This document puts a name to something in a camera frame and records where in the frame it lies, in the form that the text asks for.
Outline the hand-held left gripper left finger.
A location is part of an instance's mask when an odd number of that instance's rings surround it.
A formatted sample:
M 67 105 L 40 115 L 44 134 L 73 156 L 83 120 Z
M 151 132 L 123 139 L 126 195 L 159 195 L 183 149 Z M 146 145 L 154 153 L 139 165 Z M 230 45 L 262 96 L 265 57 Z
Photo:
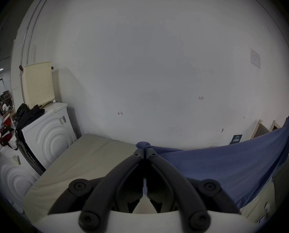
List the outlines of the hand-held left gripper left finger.
M 143 197 L 143 164 L 143 149 L 137 149 L 104 177 L 71 181 L 48 215 L 80 211 L 83 231 L 105 231 L 111 210 L 132 213 Z

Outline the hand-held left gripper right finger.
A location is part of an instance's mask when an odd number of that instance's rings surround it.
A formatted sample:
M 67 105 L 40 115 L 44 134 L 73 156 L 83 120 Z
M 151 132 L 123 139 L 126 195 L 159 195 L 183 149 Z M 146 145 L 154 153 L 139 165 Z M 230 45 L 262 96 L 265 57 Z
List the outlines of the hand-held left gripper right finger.
M 154 149 L 145 148 L 147 196 L 157 213 L 179 211 L 183 231 L 206 231 L 208 209 L 238 214 L 240 210 L 216 180 L 184 177 Z

